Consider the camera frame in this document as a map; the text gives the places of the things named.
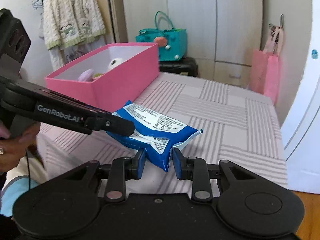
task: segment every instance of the black suitcase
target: black suitcase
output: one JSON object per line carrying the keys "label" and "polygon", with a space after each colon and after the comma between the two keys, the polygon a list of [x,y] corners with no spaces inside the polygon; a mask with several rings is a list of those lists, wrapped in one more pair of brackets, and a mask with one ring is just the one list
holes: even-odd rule
{"label": "black suitcase", "polygon": [[192,57],[185,57],[179,61],[159,61],[159,66],[162,72],[198,76],[198,65]]}

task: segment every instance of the white knit cardigan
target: white knit cardigan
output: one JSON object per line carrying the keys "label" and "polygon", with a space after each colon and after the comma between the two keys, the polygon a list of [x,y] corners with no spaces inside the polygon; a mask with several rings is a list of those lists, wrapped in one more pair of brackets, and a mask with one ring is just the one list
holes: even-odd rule
{"label": "white knit cardigan", "polygon": [[90,43],[106,33],[96,0],[44,0],[43,14],[48,49]]}

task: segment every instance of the bed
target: bed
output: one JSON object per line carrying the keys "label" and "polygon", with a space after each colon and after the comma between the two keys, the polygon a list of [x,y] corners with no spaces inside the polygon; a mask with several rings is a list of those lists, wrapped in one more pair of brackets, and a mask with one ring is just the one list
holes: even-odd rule
{"label": "bed", "polygon": [[[271,100],[239,87],[205,79],[160,73],[135,103],[184,122],[204,133],[182,151],[207,163],[228,159],[283,187],[286,165],[277,115]],[[133,153],[104,131],[91,135],[41,124],[37,147],[49,178],[89,160],[111,163]],[[191,193],[191,181],[178,181],[172,163],[165,173],[146,162],[142,179],[128,181],[127,193]],[[212,180],[214,195],[219,195]]]}

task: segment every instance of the teal handbag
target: teal handbag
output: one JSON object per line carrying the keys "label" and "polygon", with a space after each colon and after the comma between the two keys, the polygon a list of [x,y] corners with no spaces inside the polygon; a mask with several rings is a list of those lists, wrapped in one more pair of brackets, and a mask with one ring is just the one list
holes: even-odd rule
{"label": "teal handbag", "polygon": [[[157,15],[162,13],[168,23],[172,26],[171,30],[159,30],[157,25]],[[159,49],[159,61],[181,60],[187,51],[187,30],[174,28],[169,17],[162,11],[155,15],[155,29],[142,29],[136,36],[136,42],[156,42]]]}

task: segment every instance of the pink box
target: pink box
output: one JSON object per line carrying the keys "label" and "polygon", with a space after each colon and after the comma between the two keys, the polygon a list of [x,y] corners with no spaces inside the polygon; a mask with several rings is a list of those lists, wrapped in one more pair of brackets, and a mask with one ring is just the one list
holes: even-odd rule
{"label": "pink box", "polygon": [[[116,58],[123,63],[106,72]],[[88,69],[104,73],[92,82],[79,82]],[[88,105],[114,112],[134,101],[159,75],[158,46],[154,43],[115,43],[93,50],[44,78],[47,88]]]}

